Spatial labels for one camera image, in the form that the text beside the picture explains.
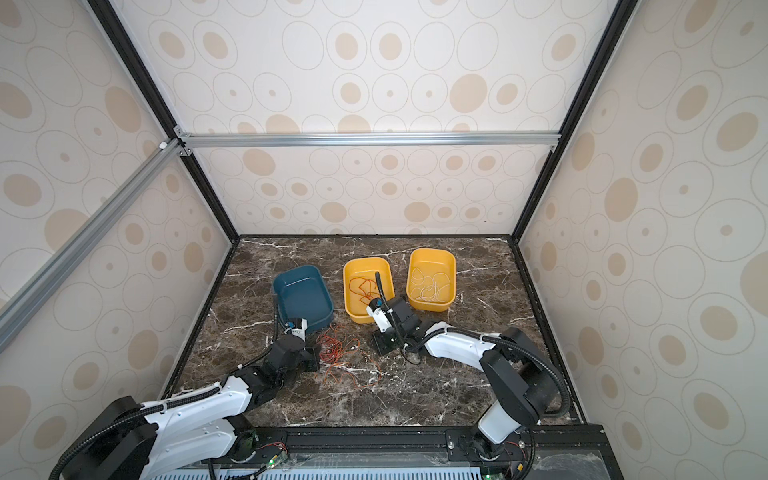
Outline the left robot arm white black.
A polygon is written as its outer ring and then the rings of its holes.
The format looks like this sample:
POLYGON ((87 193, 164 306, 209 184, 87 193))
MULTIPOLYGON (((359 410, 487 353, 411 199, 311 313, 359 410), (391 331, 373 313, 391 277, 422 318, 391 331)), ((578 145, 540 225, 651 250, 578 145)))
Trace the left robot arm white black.
POLYGON ((318 367, 309 320, 275 324, 271 345, 225 380, 160 401, 112 401, 59 457, 53 479, 151 479, 228 454, 251 427, 245 413, 318 367))

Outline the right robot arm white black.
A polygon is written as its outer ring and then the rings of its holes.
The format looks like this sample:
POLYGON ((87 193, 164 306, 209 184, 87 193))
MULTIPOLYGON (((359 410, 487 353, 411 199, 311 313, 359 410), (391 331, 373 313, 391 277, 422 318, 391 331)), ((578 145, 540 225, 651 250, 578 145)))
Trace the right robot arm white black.
POLYGON ((376 324, 372 345, 378 354, 399 350, 405 359, 429 355, 485 374, 495 401, 473 429, 471 443, 481 459, 498 457, 511 434, 570 411, 563 375, 522 330, 486 334, 422 320, 406 297, 385 297, 379 273, 374 279, 378 294, 366 311, 376 324))

